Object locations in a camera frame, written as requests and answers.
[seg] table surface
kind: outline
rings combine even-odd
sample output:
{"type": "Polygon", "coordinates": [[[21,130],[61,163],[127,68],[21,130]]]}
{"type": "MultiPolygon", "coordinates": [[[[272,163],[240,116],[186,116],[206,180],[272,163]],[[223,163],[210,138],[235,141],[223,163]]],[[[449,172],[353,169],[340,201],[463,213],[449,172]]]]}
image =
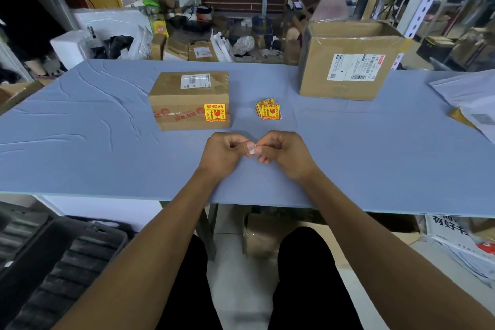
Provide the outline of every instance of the table surface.
{"type": "MultiPolygon", "coordinates": [[[[163,71],[227,70],[232,131],[293,130],[366,211],[495,216],[495,146],[447,116],[427,84],[454,72],[393,70],[372,102],[306,98],[296,67],[91,60],[0,117],[0,191],[171,200],[213,130],[161,132],[147,94],[163,71]],[[281,120],[255,103],[275,98],[281,120]]],[[[242,158],[211,202],[311,206],[276,164],[242,158]]]]}

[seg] forearm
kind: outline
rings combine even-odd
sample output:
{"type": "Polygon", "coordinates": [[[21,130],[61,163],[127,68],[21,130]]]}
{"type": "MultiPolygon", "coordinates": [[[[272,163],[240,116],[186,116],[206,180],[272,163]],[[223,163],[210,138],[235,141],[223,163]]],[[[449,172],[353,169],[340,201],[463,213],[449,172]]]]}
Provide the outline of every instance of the forearm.
{"type": "Polygon", "coordinates": [[[495,328],[492,314],[317,170],[301,181],[391,330],[495,328]]]}
{"type": "Polygon", "coordinates": [[[199,215],[215,185],[215,180],[197,170],[54,330],[154,329],[199,215]]]}

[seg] stack of stickers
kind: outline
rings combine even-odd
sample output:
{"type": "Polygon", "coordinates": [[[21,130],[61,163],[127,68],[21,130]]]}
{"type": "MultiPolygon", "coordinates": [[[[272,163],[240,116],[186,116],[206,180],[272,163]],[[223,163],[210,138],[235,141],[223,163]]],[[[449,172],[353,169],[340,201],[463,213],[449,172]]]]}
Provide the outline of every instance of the stack of stickers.
{"type": "Polygon", "coordinates": [[[275,99],[264,99],[256,103],[256,112],[262,119],[280,120],[280,105],[275,99]]]}

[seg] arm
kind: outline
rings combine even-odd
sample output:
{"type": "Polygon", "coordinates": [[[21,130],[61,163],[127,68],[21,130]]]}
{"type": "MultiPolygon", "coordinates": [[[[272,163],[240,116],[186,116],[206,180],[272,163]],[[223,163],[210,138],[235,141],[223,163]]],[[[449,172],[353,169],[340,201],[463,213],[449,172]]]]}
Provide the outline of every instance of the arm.
{"type": "Polygon", "coordinates": [[[390,329],[495,328],[484,306],[343,194],[297,133],[269,132],[255,155],[276,161],[306,191],[390,329]]]}
{"type": "Polygon", "coordinates": [[[53,330],[155,329],[186,254],[200,213],[214,187],[254,143],[214,133],[198,169],[102,272],[53,330]]]}

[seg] black pants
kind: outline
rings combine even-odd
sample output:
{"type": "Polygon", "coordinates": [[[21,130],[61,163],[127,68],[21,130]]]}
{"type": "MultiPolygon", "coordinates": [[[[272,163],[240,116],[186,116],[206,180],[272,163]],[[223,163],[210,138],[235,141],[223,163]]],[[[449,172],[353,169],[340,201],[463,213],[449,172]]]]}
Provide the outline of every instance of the black pants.
{"type": "MultiPolygon", "coordinates": [[[[273,294],[268,330],[362,330],[356,309],[325,241],[299,227],[280,244],[280,282],[273,294]]],[[[207,251],[193,235],[157,329],[222,329],[207,281],[207,251]]]]}

